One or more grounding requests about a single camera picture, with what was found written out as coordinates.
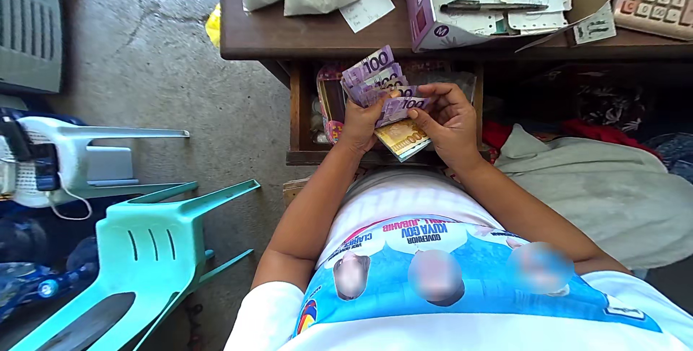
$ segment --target yellow plastic bag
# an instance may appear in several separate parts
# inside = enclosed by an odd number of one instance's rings
[[[204,24],[204,29],[207,31],[209,40],[212,44],[219,47],[219,39],[221,38],[221,5],[217,4],[214,11],[209,15],[207,23]]]

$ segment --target teal plastic chair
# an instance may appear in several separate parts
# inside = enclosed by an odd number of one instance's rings
[[[194,190],[197,183],[192,182],[110,206],[106,218],[96,223],[100,270],[94,283],[11,351],[80,349],[94,341],[90,351],[116,351],[155,320],[136,350],[188,294],[252,252],[205,273],[205,262],[214,252],[204,249],[202,215],[258,187],[253,179],[206,196],[158,203]],[[94,326],[93,319],[82,315],[93,314],[109,296],[124,293],[134,293],[132,305],[101,333],[95,333],[98,328],[86,333],[84,328],[67,328],[73,322]]]

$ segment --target hand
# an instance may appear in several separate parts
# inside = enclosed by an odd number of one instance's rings
[[[346,102],[346,114],[344,118],[344,129],[337,144],[344,144],[359,156],[363,156],[375,145],[378,138],[373,135],[376,122],[380,118],[386,96],[379,99],[375,105],[366,109],[359,107],[351,100]]]
[[[477,149],[476,111],[455,84],[434,83],[419,86],[432,98],[426,109],[410,109],[409,117],[423,129],[435,145],[438,156],[462,174],[484,159]]]

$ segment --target person's right hand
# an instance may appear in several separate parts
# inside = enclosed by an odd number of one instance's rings
[[[432,98],[428,112],[415,107],[407,113],[428,134],[445,164],[463,173],[483,162],[477,149],[476,111],[464,92],[450,83],[419,86],[419,91]]]

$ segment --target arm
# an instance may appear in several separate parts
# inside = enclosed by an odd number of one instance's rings
[[[454,84],[419,88],[435,99],[429,112],[410,116],[429,135],[436,151],[455,170],[467,193],[506,230],[529,241],[543,241],[575,262],[575,272],[615,270],[630,274],[616,259],[549,206],[481,158],[476,147],[476,113]]]
[[[349,101],[340,141],[279,220],[260,258],[251,289],[266,282],[284,281],[306,291],[361,157],[377,141],[373,131],[384,102],[383,98],[362,109]]]

